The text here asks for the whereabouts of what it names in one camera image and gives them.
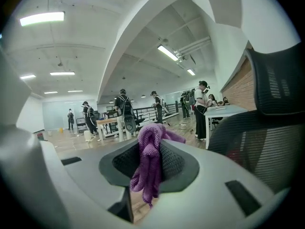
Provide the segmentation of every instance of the gray chair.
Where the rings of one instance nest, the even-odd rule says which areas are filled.
[[[290,186],[304,150],[302,45],[269,54],[245,50],[245,55],[257,110],[223,120],[209,150],[230,157],[277,193]]]

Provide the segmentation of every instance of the white ceiling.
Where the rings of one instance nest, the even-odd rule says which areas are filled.
[[[24,0],[2,32],[1,45],[18,75],[33,92],[83,90],[97,94],[103,52],[116,34],[120,18],[137,0]],[[21,27],[19,19],[48,12],[65,11],[61,22]],[[52,71],[75,71],[75,76],[50,76]]]
[[[173,52],[207,36],[197,5],[191,0],[177,0],[150,21],[129,45],[114,69],[100,103],[108,103],[122,88],[136,101],[142,94],[155,89],[161,89],[159,94],[167,94],[167,84],[192,80],[193,76],[186,71],[190,68],[196,75],[212,72],[211,44],[191,53],[196,64],[188,58],[181,63],[185,69],[157,49],[159,44],[165,45],[163,39],[168,39],[167,48]]]

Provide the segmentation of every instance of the purple cloth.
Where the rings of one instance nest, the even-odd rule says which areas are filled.
[[[162,139],[185,143],[186,139],[162,124],[149,124],[139,131],[140,165],[135,171],[130,189],[134,192],[143,190],[142,198],[152,207],[152,199],[158,197],[161,182],[160,142]]]

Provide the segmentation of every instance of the ceiling light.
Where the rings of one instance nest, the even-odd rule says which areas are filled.
[[[64,18],[64,12],[40,13],[20,19],[20,24],[21,26],[26,26],[40,22],[63,21]]]
[[[195,75],[195,73],[191,69],[187,70],[187,72],[190,73],[191,75]]]
[[[44,94],[56,94],[58,92],[45,92]]]
[[[74,72],[50,72],[50,75],[75,75]]]
[[[158,49],[161,51],[161,52],[163,52],[163,53],[165,53],[167,56],[169,56],[172,60],[174,60],[174,61],[177,61],[178,60],[178,58],[175,56],[175,55],[173,55],[170,51],[168,51],[166,48],[164,48],[162,45],[160,45],[159,47],[158,47]]]
[[[20,77],[20,79],[24,80],[24,79],[30,79],[30,78],[35,78],[35,77],[36,77],[35,75],[30,74],[30,75],[22,76],[22,77]]]

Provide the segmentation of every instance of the cap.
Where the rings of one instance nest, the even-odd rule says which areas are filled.
[[[199,81],[199,85],[203,85],[203,86],[207,87],[208,83],[206,83],[206,81]]]

